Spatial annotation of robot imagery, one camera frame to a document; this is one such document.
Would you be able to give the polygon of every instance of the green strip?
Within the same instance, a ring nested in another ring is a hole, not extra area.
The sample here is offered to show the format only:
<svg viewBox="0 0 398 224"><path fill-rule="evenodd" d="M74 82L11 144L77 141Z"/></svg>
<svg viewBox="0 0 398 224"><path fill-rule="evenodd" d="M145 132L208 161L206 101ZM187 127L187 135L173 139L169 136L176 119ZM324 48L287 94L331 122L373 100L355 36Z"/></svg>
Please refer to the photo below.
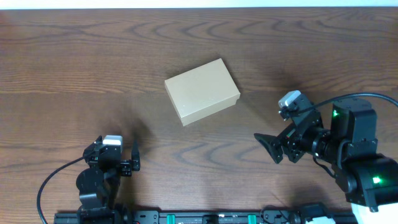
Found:
<svg viewBox="0 0 398 224"><path fill-rule="evenodd" d="M175 224L175 215L167 215L167 224Z"/></svg>
<svg viewBox="0 0 398 224"><path fill-rule="evenodd" d="M248 215L249 224L257 224L257 216L256 215Z"/></svg>

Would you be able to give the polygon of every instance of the wooden table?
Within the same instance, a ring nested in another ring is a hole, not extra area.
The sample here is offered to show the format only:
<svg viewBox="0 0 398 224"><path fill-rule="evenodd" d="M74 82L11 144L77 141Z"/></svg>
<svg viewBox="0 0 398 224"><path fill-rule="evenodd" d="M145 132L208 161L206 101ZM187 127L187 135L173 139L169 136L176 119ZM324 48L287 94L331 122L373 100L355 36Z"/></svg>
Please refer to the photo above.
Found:
<svg viewBox="0 0 398 224"><path fill-rule="evenodd" d="M102 134L141 144L141 171L123 179L131 208L261 209L322 201L349 208L306 155L274 164L253 133L288 122L277 101L357 91L398 98L398 8L51 10L0 12L0 222L40 223L37 191ZM222 58L235 106L182 127L164 80ZM398 159L397 108L370 99L379 152ZM326 126L331 106L321 109ZM42 208L80 206L80 162L46 186Z"/></svg>

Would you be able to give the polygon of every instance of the green led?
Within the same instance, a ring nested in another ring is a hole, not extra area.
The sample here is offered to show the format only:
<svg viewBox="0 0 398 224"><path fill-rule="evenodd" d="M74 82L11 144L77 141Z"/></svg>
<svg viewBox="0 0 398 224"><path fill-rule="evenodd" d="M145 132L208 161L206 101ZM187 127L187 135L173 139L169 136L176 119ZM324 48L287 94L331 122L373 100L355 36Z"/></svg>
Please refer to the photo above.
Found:
<svg viewBox="0 0 398 224"><path fill-rule="evenodd" d="M336 110L333 110L333 117L335 118L336 116L338 116L338 113Z"/></svg>
<svg viewBox="0 0 398 224"><path fill-rule="evenodd" d="M380 179L380 177L373 177L373 183L375 184L380 184L382 181L382 179Z"/></svg>

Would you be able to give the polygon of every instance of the beige box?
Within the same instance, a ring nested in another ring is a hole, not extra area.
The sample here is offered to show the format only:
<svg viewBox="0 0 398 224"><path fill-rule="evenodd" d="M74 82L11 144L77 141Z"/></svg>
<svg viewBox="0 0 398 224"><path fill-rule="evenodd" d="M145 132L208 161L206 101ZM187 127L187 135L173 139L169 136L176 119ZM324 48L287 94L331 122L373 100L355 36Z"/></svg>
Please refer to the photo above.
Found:
<svg viewBox="0 0 398 224"><path fill-rule="evenodd" d="M241 96L221 58L169 78L165 86L183 126L235 105Z"/></svg>

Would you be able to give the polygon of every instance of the white wall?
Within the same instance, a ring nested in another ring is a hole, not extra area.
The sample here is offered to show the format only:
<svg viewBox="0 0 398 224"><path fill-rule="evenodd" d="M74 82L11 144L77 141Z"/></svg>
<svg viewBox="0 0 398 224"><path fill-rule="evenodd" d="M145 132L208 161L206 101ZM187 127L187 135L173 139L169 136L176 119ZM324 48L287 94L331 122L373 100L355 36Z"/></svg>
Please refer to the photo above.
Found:
<svg viewBox="0 0 398 224"><path fill-rule="evenodd" d="M0 9L398 6L398 0L0 0Z"/></svg>

